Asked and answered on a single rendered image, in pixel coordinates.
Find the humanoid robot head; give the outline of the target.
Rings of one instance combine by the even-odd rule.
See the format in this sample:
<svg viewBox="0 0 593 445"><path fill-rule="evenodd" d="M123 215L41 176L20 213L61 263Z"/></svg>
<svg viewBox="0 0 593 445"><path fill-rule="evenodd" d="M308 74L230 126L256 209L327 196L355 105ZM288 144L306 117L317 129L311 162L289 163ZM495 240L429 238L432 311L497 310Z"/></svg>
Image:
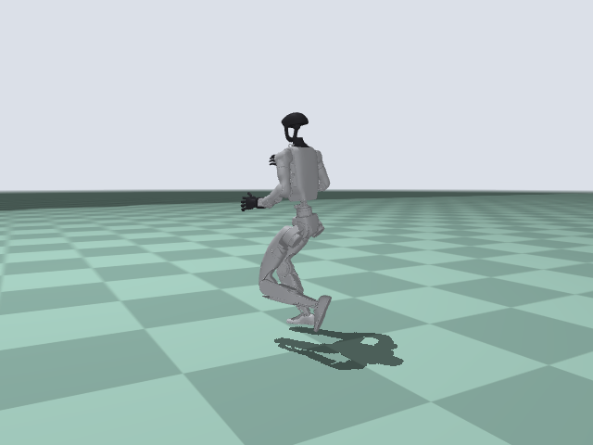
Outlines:
<svg viewBox="0 0 593 445"><path fill-rule="evenodd" d="M309 121L302 113L294 112L288 114L282 119L282 125L284 126L285 137L289 142L293 142L294 146L297 147L309 147L303 141L303 137L297 137L297 132L300 126L308 124ZM294 128L294 135L290 137L288 134L288 128Z"/></svg>

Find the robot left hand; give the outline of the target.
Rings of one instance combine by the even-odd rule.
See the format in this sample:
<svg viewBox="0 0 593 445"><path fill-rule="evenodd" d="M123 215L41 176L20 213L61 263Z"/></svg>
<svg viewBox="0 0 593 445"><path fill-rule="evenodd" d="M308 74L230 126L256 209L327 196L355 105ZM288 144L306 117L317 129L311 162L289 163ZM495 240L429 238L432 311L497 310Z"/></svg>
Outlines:
<svg viewBox="0 0 593 445"><path fill-rule="evenodd" d="M249 192L247 194L249 195L249 197L242 197L242 199L245 199L245 200L241 201L241 203L242 203L241 211L252 210L255 207L257 209L265 209L264 207L258 207L258 200L259 200L259 198L263 198L263 197L253 197ZM246 207L246 208L244 208L244 207Z"/></svg>

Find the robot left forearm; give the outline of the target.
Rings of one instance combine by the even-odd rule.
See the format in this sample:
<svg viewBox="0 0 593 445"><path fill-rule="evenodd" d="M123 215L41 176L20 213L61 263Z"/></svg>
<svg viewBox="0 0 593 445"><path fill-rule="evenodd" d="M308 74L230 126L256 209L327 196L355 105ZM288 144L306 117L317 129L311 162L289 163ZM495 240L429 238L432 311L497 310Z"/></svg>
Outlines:
<svg viewBox="0 0 593 445"><path fill-rule="evenodd" d="M282 197L279 197L282 193L283 187L278 184L269 195L264 198L259 198L258 207L271 208L273 205L282 201Z"/></svg>

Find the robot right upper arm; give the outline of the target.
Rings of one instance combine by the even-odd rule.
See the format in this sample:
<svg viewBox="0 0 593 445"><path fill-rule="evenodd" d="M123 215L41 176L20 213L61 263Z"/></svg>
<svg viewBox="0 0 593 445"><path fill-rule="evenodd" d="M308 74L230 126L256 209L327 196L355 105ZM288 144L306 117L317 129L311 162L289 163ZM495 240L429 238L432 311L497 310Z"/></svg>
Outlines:
<svg viewBox="0 0 593 445"><path fill-rule="evenodd" d="M328 178L327 172L322 162L322 153L319 150L315 150L317 153L318 159L318 172L319 172L319 189L320 191L325 191L329 185L330 180Z"/></svg>

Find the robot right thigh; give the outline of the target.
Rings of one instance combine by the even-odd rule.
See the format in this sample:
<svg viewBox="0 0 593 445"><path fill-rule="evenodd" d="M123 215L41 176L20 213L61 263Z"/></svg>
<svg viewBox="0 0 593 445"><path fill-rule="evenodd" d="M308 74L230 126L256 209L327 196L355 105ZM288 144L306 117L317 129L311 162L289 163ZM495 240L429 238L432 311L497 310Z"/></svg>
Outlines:
<svg viewBox="0 0 593 445"><path fill-rule="evenodd" d="M322 223L319 220L319 231L313 235L312 237L316 237L319 234L321 234L324 230L324 227L322 226ZM294 271L294 265L291 262L291 258L293 258L303 247L305 247L305 245L308 243L309 241L309 237L307 238L303 238L301 240L301 242L294 248L290 248L288 246L288 251L287 254L284 258L284 260L282 261L282 263L279 265L279 267L276 269L277 273L282 276L282 277L286 277L289 274L292 274Z"/></svg>

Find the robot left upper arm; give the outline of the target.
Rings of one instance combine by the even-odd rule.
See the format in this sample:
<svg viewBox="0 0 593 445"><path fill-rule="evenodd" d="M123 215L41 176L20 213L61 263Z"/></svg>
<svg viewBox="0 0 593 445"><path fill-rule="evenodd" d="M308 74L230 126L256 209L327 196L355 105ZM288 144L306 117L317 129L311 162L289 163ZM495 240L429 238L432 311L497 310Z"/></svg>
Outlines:
<svg viewBox="0 0 593 445"><path fill-rule="evenodd" d="M290 186L290 163L293 161L291 149L286 149L277 153L274 156L274 161L277 166L277 176L282 185L283 190L279 197L288 198L292 195L292 188Z"/></svg>

